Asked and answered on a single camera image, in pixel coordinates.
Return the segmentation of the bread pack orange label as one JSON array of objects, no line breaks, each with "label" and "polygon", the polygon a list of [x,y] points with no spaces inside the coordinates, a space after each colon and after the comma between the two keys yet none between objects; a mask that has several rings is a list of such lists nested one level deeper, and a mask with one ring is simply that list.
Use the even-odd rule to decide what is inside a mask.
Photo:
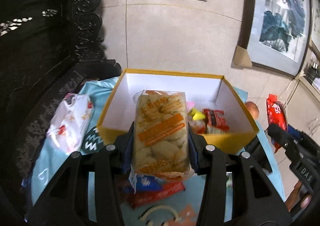
[{"label": "bread pack orange label", "polygon": [[132,168],[164,180],[186,180],[194,173],[189,156],[185,94],[143,90],[136,105]]}]

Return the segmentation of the red apple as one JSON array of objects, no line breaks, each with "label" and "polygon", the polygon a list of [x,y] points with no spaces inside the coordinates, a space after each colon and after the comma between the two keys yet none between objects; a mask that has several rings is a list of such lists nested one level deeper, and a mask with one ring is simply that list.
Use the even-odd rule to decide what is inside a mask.
[{"label": "red apple", "polygon": [[254,102],[245,102],[245,106],[248,109],[249,113],[253,117],[253,119],[257,120],[259,118],[259,108]]}]

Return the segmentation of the white plastic bag red print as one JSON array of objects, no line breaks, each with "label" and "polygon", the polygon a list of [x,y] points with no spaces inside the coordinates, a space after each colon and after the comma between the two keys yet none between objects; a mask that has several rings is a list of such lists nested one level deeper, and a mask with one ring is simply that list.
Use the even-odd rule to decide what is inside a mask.
[{"label": "white plastic bag red print", "polygon": [[94,105],[89,95],[65,95],[46,132],[51,145],[66,155],[80,149],[93,112]]}]

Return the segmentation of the red snack bar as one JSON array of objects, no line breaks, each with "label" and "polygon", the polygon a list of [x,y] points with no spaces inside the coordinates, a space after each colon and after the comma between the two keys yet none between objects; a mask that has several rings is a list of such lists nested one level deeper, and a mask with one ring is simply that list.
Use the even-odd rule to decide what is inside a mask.
[{"label": "red snack bar", "polygon": [[169,182],[164,183],[161,190],[131,193],[126,201],[131,208],[135,209],[146,204],[163,200],[184,190],[185,186],[182,182]]}]

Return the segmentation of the blue snack packet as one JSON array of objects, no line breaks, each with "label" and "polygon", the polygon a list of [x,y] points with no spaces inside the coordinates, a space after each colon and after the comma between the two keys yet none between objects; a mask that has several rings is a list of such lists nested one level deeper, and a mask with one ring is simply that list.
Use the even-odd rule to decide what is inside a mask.
[{"label": "blue snack packet", "polygon": [[157,177],[141,175],[133,170],[129,173],[129,183],[133,193],[162,190],[161,181]]}]

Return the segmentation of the red snack bag in box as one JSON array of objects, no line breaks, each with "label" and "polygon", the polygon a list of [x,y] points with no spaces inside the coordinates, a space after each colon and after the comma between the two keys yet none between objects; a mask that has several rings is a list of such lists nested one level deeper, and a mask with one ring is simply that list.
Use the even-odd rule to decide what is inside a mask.
[{"label": "red snack bag in box", "polygon": [[225,134],[230,127],[225,119],[223,110],[203,109],[205,115],[206,134]]}]

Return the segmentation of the yellow snack packet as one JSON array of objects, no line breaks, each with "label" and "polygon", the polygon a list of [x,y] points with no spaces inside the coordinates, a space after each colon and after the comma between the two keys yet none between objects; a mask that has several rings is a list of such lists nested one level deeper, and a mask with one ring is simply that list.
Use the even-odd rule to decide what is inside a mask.
[{"label": "yellow snack packet", "polygon": [[197,108],[191,108],[188,115],[191,116],[192,121],[204,120],[206,118],[204,113],[198,110]]}]

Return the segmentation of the yellow cardboard box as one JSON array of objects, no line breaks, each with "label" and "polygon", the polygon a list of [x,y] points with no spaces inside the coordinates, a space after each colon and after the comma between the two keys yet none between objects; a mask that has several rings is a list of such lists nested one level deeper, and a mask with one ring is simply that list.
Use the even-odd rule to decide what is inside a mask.
[{"label": "yellow cardboard box", "polygon": [[128,132],[135,119],[133,97],[143,90],[177,91],[185,93],[188,102],[198,108],[223,110],[230,127],[228,133],[206,134],[208,144],[223,152],[237,154],[259,131],[251,114],[229,81],[220,75],[125,69],[101,112],[97,123],[101,138],[106,144]]}]

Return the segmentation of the blue landscape framed painting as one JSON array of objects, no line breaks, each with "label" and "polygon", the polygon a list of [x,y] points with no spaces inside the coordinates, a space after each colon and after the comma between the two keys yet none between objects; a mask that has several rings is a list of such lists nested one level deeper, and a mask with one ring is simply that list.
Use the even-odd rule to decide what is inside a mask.
[{"label": "blue landscape framed painting", "polygon": [[311,34],[311,0],[245,0],[233,63],[295,77]]}]

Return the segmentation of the dark carved wooden chair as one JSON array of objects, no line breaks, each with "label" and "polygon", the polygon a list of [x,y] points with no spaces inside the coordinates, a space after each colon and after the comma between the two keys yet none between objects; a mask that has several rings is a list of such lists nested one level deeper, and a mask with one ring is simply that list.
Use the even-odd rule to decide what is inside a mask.
[{"label": "dark carved wooden chair", "polygon": [[1,0],[1,190],[23,193],[57,106],[37,103],[76,63],[104,62],[102,0]]}]

